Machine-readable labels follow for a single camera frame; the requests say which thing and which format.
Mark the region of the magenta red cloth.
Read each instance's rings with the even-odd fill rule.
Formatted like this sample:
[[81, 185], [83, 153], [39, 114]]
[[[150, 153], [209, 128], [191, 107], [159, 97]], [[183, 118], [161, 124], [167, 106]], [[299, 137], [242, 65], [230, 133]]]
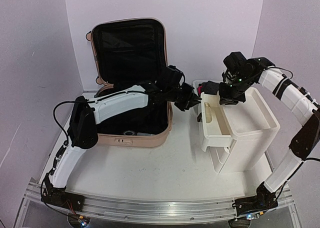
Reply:
[[202, 92], [203, 92], [203, 87], [202, 87], [202, 86], [199, 86], [199, 87], [197, 88], [197, 93], [198, 93], [198, 95], [200, 96]]

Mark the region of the white perforated plastic basket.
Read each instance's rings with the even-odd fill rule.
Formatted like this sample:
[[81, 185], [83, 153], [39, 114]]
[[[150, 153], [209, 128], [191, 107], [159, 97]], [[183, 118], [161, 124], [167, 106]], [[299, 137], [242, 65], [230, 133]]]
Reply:
[[207, 80], [194, 80], [194, 81], [192, 82], [192, 86], [193, 86], [194, 93], [195, 93], [197, 96], [199, 96], [199, 95], [198, 95], [198, 92], [197, 92], [197, 88], [200, 87], [200, 86], [203, 87], [203, 85], [204, 85], [205, 83], [207, 83], [207, 82], [208, 82]]

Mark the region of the white plastic storage bin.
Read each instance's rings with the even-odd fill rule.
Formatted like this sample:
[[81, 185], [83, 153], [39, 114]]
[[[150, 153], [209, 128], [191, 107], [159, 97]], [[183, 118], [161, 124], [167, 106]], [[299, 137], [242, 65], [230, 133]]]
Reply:
[[250, 171], [280, 130], [278, 120], [256, 88], [250, 87], [245, 98], [236, 105], [218, 106], [222, 130], [231, 136], [231, 144], [211, 152], [217, 173]]

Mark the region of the beige hard-shell suitcase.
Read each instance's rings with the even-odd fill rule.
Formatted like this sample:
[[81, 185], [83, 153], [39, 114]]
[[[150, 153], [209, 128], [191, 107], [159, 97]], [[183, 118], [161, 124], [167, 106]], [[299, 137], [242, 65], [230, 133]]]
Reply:
[[[97, 97], [128, 91], [130, 98], [153, 88], [166, 68], [166, 32], [155, 18], [132, 18], [96, 25], [86, 34], [97, 69]], [[98, 144], [154, 148], [162, 145], [172, 128], [168, 101], [135, 108], [97, 126]]]

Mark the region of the small perfume bottle silver cap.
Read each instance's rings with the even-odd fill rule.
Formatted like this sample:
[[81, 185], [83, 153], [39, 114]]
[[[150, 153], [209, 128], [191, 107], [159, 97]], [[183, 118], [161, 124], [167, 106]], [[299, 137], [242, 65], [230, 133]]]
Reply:
[[206, 123], [209, 124], [212, 122], [213, 116], [212, 116], [211, 105], [208, 102], [204, 103], [204, 111], [205, 111]]

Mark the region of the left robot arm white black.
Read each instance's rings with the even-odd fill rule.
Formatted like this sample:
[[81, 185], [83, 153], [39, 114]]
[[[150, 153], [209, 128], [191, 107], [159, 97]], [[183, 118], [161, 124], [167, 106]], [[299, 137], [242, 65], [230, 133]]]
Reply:
[[57, 151], [53, 165], [43, 179], [49, 189], [48, 199], [57, 207], [67, 202], [61, 190], [78, 160], [98, 143], [97, 126], [116, 115], [145, 107], [154, 108], [163, 102], [173, 102], [182, 112], [201, 102], [194, 88], [185, 82], [185, 75], [173, 65], [164, 69], [156, 81], [144, 80], [131, 87], [100, 97], [79, 96], [72, 100], [72, 113], [68, 129], [64, 129], [65, 141]]

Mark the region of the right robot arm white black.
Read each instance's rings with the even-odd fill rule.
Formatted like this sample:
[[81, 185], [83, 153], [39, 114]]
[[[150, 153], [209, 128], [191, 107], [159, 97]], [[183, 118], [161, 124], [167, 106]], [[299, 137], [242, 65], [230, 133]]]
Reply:
[[197, 86], [203, 150], [219, 173], [251, 170], [263, 153], [287, 145], [283, 158], [241, 206], [262, 210], [300, 168], [320, 140], [320, 105], [293, 73], [266, 57], [230, 53], [220, 82]]

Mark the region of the round tin blue lid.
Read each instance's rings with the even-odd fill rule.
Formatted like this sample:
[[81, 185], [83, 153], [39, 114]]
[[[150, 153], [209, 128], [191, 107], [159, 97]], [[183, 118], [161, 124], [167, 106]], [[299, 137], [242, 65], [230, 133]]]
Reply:
[[122, 134], [125, 136], [136, 136], [137, 135], [137, 133], [133, 130], [126, 130]]

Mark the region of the aluminium front rail base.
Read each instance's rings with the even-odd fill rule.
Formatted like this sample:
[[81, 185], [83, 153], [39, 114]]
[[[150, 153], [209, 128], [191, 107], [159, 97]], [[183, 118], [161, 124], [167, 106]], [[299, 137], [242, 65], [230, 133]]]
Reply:
[[233, 198], [157, 201], [77, 193], [59, 194], [57, 204], [45, 185], [31, 180], [23, 195], [16, 228], [94, 228], [112, 225], [145, 227], [299, 228], [301, 222], [288, 186], [277, 203], [264, 211], [241, 213]]

